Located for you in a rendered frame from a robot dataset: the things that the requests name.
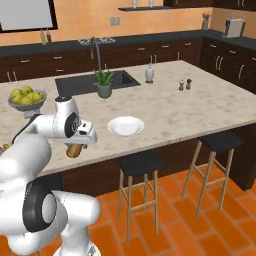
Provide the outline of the grey tap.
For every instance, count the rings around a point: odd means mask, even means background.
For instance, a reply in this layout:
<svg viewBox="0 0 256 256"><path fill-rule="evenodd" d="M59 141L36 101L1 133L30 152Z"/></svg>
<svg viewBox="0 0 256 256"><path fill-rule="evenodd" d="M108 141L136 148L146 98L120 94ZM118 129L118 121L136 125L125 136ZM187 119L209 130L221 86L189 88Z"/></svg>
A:
<svg viewBox="0 0 256 256"><path fill-rule="evenodd" d="M98 44L97 38L92 37L92 38L90 38L90 56L91 56L91 59L94 59L95 54L97 55L98 71L102 71L99 44Z"/></svg>

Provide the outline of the short dark wood cupboard run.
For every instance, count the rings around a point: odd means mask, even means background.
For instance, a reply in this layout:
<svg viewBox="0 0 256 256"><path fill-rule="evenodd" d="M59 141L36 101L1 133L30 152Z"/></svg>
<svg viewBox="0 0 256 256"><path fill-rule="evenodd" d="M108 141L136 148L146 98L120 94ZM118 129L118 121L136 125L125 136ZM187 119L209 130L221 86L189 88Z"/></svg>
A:
<svg viewBox="0 0 256 256"><path fill-rule="evenodd" d="M256 50L204 37L199 66L256 95Z"/></svg>

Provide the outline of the white plate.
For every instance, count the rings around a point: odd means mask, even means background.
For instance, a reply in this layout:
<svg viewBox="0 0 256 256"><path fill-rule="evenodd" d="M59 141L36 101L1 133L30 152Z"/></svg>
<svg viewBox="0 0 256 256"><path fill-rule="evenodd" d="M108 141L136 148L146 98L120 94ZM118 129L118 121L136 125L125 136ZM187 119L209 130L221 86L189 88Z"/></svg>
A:
<svg viewBox="0 0 256 256"><path fill-rule="evenodd" d="M139 134L145 125L144 122L133 116L120 116L110 120L107 124L108 130L120 136L132 136Z"/></svg>

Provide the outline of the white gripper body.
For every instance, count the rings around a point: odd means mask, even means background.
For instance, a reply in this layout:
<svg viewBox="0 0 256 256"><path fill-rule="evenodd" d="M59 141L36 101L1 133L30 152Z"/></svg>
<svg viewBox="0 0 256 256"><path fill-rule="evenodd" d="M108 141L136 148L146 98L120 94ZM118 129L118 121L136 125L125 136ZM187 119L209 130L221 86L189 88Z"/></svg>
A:
<svg viewBox="0 0 256 256"><path fill-rule="evenodd" d="M71 137L71 142L75 144L95 144L98 141L98 136L95 130L91 130L89 133L79 131Z"/></svg>

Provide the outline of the long dark wood cupboard run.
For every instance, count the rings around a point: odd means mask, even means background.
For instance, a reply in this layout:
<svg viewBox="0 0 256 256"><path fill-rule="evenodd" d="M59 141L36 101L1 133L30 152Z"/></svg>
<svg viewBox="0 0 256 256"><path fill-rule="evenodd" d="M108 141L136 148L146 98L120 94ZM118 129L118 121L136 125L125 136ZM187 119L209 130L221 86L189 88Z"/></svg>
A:
<svg viewBox="0 0 256 256"><path fill-rule="evenodd" d="M100 46L101 68L120 68L150 63L184 60L197 66L202 38ZM80 49L0 56L0 83L83 73L97 70L97 55L90 46Z"/></svg>

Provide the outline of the dark wood wall cupboards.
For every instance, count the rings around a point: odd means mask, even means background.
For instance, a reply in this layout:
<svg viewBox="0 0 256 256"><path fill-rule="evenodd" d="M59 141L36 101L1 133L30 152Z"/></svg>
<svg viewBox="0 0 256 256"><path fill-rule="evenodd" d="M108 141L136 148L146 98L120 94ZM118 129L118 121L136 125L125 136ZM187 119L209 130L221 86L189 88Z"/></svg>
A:
<svg viewBox="0 0 256 256"><path fill-rule="evenodd" d="M163 0L163 5L173 8L214 7L242 11L256 11L256 0Z"/></svg>

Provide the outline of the brown bun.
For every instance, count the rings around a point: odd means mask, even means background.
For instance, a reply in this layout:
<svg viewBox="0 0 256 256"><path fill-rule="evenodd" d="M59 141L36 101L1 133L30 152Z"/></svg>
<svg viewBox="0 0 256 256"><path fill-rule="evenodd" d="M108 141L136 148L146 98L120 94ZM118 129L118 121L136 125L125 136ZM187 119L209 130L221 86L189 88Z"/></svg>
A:
<svg viewBox="0 0 256 256"><path fill-rule="evenodd" d="M77 158L81 153L82 147L82 144L69 144L66 150L66 155L69 158Z"/></svg>

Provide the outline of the white toaster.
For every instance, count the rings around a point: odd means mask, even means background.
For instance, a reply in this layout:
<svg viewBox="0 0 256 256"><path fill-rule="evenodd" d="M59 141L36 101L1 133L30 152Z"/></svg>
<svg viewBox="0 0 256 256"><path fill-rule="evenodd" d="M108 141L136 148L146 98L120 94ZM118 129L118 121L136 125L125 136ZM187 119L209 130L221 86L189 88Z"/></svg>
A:
<svg viewBox="0 0 256 256"><path fill-rule="evenodd" d="M224 38L237 38L243 35L245 21L243 19L227 19L223 32Z"/></svg>

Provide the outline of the black-seat wooden stool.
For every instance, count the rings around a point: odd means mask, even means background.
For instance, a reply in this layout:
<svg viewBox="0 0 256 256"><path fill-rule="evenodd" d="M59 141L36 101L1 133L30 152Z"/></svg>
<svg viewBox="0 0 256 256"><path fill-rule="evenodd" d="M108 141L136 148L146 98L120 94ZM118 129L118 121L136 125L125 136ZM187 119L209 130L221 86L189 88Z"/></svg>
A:
<svg viewBox="0 0 256 256"><path fill-rule="evenodd" d="M118 189L118 212L120 217L121 201L127 204L127 229L126 243L130 243L131 213L148 206L154 206L155 233L158 233L158 171L165 167L164 161L154 150L133 153L118 158L120 166ZM144 201L142 204L132 205L132 191L134 188L144 189Z"/></svg>
<svg viewBox="0 0 256 256"><path fill-rule="evenodd" d="M206 188L208 186L211 186L217 183L223 184L220 203L219 203L219 209L222 209L226 188L228 184L229 174L231 170L231 164L233 161L234 151L236 148L240 147L242 144L243 144L242 140L231 131L222 131L219 133L213 133L210 135L202 136L198 139L198 143L197 143L197 146L190 164L190 168L186 177L186 181L182 190L182 194L181 194L181 197L184 197L192 172L196 171L203 179L200 198L199 198L199 202L196 209L196 216L199 216ZM208 158L208 162L206 164L202 164L198 166L196 164L196 161L199 156L202 145L205 145L210 149L210 155ZM216 155L224 151L228 152L226 166L223 166L216 159ZM224 176L214 181L210 181L209 177L210 177L213 165L216 165L217 167L219 167L224 172Z"/></svg>

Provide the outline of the dark wall shelf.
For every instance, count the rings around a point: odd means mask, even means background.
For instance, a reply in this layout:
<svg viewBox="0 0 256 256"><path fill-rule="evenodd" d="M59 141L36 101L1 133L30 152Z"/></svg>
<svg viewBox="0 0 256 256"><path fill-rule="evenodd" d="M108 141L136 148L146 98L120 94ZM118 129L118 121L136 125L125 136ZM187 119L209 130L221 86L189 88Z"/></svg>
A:
<svg viewBox="0 0 256 256"><path fill-rule="evenodd" d="M153 7L119 7L118 10L123 12L135 12L135 11L154 11L154 10L169 10L173 9L170 6L153 6Z"/></svg>

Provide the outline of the dark wood island base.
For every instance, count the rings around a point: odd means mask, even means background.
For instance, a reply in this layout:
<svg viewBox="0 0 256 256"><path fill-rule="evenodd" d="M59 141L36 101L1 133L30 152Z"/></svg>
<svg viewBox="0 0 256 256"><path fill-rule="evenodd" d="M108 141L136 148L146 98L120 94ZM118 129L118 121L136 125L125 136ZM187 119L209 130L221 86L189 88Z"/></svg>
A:
<svg viewBox="0 0 256 256"><path fill-rule="evenodd" d="M243 145L234 152L229 177L243 191L249 190L256 179L256 123L232 130ZM159 177L187 170L198 140L192 139L157 149L166 166ZM73 168L68 171L39 177L51 190L62 190L98 196L113 192L119 187L119 165L116 159Z"/></svg>

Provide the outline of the green plant in grey pot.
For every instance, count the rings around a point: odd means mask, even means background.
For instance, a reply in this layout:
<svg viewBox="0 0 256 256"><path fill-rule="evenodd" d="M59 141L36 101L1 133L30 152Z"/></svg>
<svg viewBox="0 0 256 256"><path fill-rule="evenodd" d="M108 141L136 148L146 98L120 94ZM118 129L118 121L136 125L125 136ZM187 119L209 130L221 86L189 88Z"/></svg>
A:
<svg viewBox="0 0 256 256"><path fill-rule="evenodd" d="M114 73L107 70L99 70L95 72L97 81L96 87L98 95L103 98L109 98L112 94L112 82L113 82L113 75Z"/></svg>

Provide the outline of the white soap dispenser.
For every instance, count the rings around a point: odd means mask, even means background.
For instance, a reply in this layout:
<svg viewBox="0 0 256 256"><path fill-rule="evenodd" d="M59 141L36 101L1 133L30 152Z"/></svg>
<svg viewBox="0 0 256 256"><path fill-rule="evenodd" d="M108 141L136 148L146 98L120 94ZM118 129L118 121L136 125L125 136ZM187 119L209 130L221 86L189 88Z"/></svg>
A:
<svg viewBox="0 0 256 256"><path fill-rule="evenodd" d="M151 57L149 65L145 69L145 82L152 83L154 79L154 68L153 68L153 59Z"/></svg>

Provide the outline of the grey fruit bowl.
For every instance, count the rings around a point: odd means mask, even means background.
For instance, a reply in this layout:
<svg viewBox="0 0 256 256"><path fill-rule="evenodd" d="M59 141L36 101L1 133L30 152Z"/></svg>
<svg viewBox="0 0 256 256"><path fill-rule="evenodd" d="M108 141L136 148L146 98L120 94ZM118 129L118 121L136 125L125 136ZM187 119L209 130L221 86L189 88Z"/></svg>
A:
<svg viewBox="0 0 256 256"><path fill-rule="evenodd" d="M43 95L43 98L40 101L31 103L31 104L15 104L12 101L12 98L8 98L8 103L11 107L15 108L19 112L24 112L24 116L28 117L31 112L39 113L40 108L43 106L45 100L47 99L47 94L43 90L38 90L38 93Z"/></svg>

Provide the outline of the dark sink basin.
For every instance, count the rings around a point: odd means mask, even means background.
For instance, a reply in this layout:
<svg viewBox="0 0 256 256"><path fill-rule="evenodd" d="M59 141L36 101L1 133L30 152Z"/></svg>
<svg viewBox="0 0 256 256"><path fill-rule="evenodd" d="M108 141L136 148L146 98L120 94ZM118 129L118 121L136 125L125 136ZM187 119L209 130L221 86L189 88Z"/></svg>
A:
<svg viewBox="0 0 256 256"><path fill-rule="evenodd" d="M97 77L95 74L79 75L55 80L58 94L60 96L75 96L97 91ZM138 86L139 82L125 70L115 71L113 74L113 89Z"/></svg>

